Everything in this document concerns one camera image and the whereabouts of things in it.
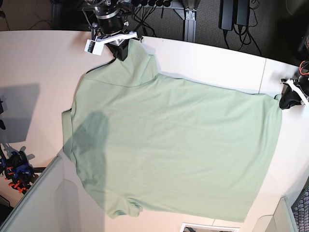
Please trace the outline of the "light green T-shirt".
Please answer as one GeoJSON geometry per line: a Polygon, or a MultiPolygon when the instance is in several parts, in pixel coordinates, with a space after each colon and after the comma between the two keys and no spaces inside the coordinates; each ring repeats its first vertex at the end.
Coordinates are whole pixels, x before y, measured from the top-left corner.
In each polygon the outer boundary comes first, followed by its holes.
{"type": "Polygon", "coordinates": [[[131,40],[81,79],[63,151],[111,218],[142,210],[243,222],[281,130],[279,101],[162,75],[131,40]]]}

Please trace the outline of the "black power adapter pair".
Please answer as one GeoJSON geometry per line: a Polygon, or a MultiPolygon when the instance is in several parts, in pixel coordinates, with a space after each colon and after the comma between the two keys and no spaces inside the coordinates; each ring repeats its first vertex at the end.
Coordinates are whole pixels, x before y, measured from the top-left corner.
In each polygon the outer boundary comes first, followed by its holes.
{"type": "Polygon", "coordinates": [[[234,25],[247,27],[249,17],[248,0],[220,0],[219,29],[231,31],[234,25]]]}

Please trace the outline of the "patterned grey chair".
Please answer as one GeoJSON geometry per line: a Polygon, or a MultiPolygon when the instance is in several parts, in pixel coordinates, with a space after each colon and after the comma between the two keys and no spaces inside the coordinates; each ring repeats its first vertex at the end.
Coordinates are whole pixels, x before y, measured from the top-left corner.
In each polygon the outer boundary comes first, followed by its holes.
{"type": "Polygon", "coordinates": [[[309,232],[309,189],[301,192],[300,198],[292,208],[296,226],[299,232],[309,232]]]}

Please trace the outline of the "grey partition panel right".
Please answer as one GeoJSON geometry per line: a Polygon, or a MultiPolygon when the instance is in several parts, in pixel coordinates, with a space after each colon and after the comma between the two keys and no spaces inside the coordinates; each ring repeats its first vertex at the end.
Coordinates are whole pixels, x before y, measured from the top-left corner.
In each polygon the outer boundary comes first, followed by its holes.
{"type": "Polygon", "coordinates": [[[282,197],[265,232],[298,232],[288,199],[282,197]]]}

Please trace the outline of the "grey partition panel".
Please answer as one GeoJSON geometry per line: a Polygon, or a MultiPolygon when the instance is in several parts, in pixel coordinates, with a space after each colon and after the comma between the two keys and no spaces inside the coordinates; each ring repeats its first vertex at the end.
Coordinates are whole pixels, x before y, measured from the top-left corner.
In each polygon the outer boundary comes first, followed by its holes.
{"type": "Polygon", "coordinates": [[[298,232],[288,199],[282,197],[265,232],[298,232]]]}
{"type": "Polygon", "coordinates": [[[63,181],[61,157],[55,157],[1,225],[2,232],[58,232],[55,193],[63,181]]]}

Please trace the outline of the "black device left edge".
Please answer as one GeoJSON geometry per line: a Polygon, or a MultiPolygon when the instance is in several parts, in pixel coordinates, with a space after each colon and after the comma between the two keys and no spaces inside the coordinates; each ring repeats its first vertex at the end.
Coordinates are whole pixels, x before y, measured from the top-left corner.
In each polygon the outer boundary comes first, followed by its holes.
{"type": "Polygon", "coordinates": [[[0,97],[0,128],[6,130],[6,126],[3,121],[2,114],[7,110],[6,99],[4,96],[0,97]]]}

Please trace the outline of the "blue orange clamp pile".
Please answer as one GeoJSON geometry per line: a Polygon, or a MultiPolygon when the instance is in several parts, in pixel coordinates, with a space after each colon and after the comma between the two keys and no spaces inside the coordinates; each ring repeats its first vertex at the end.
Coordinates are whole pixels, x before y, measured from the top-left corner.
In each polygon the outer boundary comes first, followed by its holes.
{"type": "Polygon", "coordinates": [[[19,193],[26,194],[31,187],[33,171],[23,151],[13,151],[9,158],[1,151],[0,173],[5,175],[6,180],[10,180],[8,186],[19,193]]]}

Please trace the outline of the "grey partition panel left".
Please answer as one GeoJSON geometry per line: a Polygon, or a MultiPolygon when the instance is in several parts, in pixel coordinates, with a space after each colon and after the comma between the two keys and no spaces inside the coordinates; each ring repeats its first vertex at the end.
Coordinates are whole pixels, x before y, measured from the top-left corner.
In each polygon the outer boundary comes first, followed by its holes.
{"type": "Polygon", "coordinates": [[[61,157],[55,157],[1,225],[2,232],[58,232],[55,193],[63,181],[61,157]]]}

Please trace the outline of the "aluminium frame post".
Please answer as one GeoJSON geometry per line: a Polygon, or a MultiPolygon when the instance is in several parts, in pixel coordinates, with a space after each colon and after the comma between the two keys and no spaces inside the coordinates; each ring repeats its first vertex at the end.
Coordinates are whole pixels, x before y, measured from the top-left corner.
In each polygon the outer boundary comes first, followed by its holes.
{"type": "Polygon", "coordinates": [[[183,40],[185,42],[195,43],[197,9],[200,4],[200,0],[182,0],[182,4],[182,8],[174,9],[174,11],[184,21],[183,40]]]}

